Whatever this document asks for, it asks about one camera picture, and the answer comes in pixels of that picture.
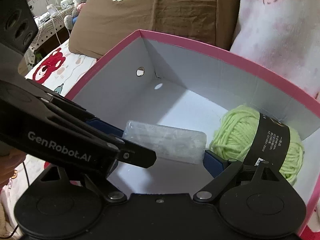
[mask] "yarn ball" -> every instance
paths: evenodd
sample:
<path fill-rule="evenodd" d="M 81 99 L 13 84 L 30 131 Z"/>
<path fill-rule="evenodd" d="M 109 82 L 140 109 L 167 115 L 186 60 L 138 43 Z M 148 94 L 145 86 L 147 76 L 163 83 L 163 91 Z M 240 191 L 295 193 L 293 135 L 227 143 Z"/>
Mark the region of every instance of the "yarn ball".
<path fill-rule="evenodd" d="M 260 113 L 247 106 L 230 110 L 223 116 L 209 149 L 225 160 L 243 162 L 256 135 L 259 118 Z M 298 132 L 291 127 L 289 130 L 289 149 L 279 172 L 293 185 L 302 166 L 304 147 Z"/>

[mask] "human hand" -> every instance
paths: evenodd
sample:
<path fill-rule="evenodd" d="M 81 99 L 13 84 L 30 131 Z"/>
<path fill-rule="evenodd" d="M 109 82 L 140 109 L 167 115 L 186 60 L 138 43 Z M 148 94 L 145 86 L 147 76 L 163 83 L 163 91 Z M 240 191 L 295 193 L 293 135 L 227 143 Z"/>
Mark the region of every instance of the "human hand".
<path fill-rule="evenodd" d="M 12 149 L 8 156 L 0 157 L 0 189 L 7 185 L 14 175 L 14 169 L 26 159 L 26 154 L 20 150 Z"/>

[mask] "brown cushion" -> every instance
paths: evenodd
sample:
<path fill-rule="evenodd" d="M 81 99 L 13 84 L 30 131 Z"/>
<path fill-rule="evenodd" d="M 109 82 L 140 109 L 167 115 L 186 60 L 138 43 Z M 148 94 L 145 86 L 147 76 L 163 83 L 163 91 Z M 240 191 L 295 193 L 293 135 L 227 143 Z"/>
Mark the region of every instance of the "brown cushion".
<path fill-rule="evenodd" d="M 240 0 L 87 0 L 69 50 L 100 58 L 137 29 L 230 49 Z"/>

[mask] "box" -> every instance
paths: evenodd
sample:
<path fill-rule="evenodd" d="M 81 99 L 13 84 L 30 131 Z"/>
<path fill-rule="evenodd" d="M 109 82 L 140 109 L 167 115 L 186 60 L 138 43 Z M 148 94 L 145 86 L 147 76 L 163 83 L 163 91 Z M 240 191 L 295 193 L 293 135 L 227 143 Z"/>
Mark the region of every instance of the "box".
<path fill-rule="evenodd" d="M 128 120 L 198 130 L 207 146 L 220 118 L 241 104 L 295 128 L 305 146 L 294 188 L 307 206 L 320 193 L 320 104 L 249 60 L 198 41 L 138 30 L 102 57 L 69 91 L 73 100 L 124 129 Z M 121 163 L 109 180 L 126 194 L 191 195 L 212 180 L 202 164 L 158 159 L 149 169 Z"/>

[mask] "plush toy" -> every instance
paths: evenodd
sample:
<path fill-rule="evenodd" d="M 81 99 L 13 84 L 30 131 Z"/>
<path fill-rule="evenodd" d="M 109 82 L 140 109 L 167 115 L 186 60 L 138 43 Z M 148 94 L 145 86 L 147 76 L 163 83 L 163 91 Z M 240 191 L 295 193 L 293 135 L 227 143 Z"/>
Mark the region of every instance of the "plush toy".
<path fill-rule="evenodd" d="M 64 25 L 68 30 L 72 30 L 73 25 L 75 24 L 76 19 L 79 15 L 81 9 L 84 7 L 86 1 L 87 0 L 76 0 L 75 8 L 73 9 L 72 14 L 67 15 L 64 18 Z"/>

